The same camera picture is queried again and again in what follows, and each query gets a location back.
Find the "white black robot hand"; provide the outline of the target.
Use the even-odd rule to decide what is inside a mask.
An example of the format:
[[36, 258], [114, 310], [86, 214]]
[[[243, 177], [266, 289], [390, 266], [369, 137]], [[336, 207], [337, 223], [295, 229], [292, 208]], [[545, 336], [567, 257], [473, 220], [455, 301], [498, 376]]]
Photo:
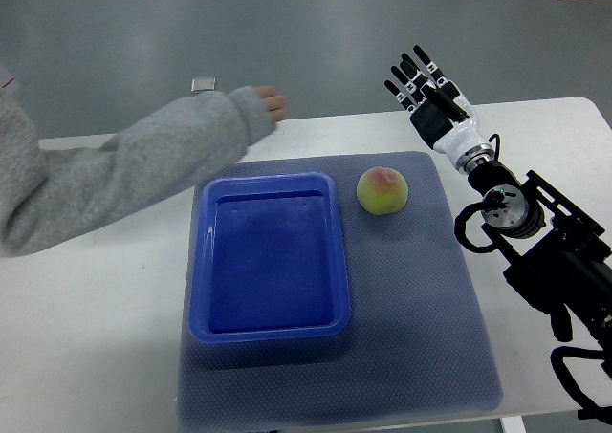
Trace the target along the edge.
[[423, 48], [416, 45], [413, 53], [415, 58], [402, 54], [390, 68], [394, 78], [384, 86], [408, 113], [419, 137], [464, 175], [495, 160], [497, 152], [481, 135], [480, 120], [463, 92]]

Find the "person's hand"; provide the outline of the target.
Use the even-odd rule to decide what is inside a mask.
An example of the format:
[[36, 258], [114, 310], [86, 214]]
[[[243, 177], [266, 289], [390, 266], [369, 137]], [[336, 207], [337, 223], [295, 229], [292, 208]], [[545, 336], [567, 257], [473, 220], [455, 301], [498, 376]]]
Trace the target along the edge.
[[262, 99], [274, 123], [287, 118], [287, 99], [272, 86], [258, 86], [255, 92]]

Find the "grey sweater forearm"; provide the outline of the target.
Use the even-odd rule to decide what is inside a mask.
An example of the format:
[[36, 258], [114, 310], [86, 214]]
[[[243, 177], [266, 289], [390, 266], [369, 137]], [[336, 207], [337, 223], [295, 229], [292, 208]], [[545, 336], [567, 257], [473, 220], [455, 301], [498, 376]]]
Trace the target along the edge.
[[44, 150], [3, 94], [1, 254], [33, 254], [155, 205], [238, 162], [276, 125], [243, 87], [172, 101], [98, 148]]

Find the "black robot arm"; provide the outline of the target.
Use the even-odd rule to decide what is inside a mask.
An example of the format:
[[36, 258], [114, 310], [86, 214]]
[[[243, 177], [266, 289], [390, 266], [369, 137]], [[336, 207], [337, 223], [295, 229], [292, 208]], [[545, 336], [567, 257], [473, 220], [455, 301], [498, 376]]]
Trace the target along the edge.
[[482, 199], [456, 217], [458, 242], [474, 253], [499, 251], [509, 266], [507, 283], [533, 308], [549, 315], [560, 345], [552, 368], [579, 405], [581, 420], [611, 422], [579, 388], [565, 364], [568, 357], [597, 360], [611, 372], [611, 248], [603, 228], [534, 171], [520, 183], [498, 159], [499, 137], [464, 150], [456, 167]]

